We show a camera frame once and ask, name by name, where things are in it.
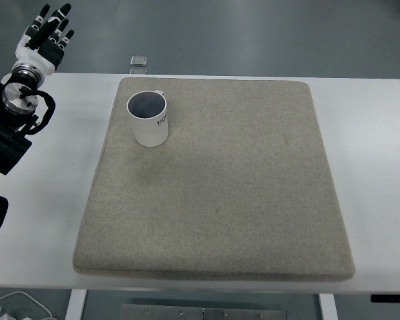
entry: white table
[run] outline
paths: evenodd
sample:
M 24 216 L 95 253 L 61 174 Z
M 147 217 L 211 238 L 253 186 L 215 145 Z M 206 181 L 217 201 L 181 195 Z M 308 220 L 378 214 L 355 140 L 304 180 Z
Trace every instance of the white table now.
M 74 272 L 73 250 L 117 86 L 130 76 L 56 73 L 41 87 L 57 110 L 42 132 L 28 137 L 33 146 L 8 176 L 0 174 L 0 195 L 10 202 L 0 230 L 0 287 L 400 293 L 400 80 L 390 79 L 294 79 L 311 88 L 356 266 L 351 280 L 158 281 Z

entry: floor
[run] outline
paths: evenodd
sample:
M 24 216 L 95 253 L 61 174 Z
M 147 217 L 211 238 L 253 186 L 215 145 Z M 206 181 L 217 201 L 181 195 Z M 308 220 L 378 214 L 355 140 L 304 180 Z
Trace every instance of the floor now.
M 11 72 L 16 44 L 44 3 L 0 0 L 0 77 Z M 57 9 L 65 2 L 48 3 Z M 131 57 L 145 55 L 148 74 L 400 79 L 400 0 L 72 5 L 75 35 L 58 72 L 128 73 Z M 66 294 L 56 301 L 65 304 Z M 400 305 L 368 299 L 335 296 L 340 319 L 400 319 Z

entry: gray felt pad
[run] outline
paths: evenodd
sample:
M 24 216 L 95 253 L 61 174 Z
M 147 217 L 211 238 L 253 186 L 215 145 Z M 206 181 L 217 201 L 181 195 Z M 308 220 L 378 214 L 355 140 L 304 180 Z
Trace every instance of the gray felt pad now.
M 169 138 L 138 144 L 126 102 L 161 90 Z M 81 273 L 339 281 L 354 274 L 306 83 L 126 78 L 74 253 Z

